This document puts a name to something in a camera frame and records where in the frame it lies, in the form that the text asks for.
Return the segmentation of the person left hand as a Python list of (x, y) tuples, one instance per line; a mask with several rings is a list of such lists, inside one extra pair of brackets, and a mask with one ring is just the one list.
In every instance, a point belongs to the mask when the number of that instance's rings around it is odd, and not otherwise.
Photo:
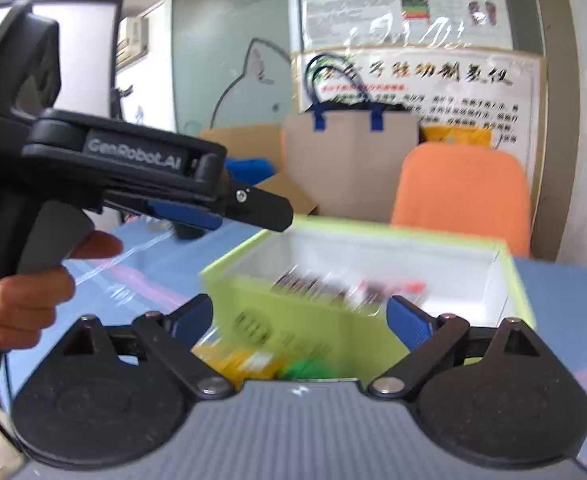
[[(72, 258), (112, 258), (120, 255), (122, 250), (123, 244), (118, 237), (94, 230), (74, 250)], [(74, 283), (63, 266), (3, 278), (0, 281), (0, 350), (35, 347), (42, 331), (56, 322), (57, 307), (73, 298)]]

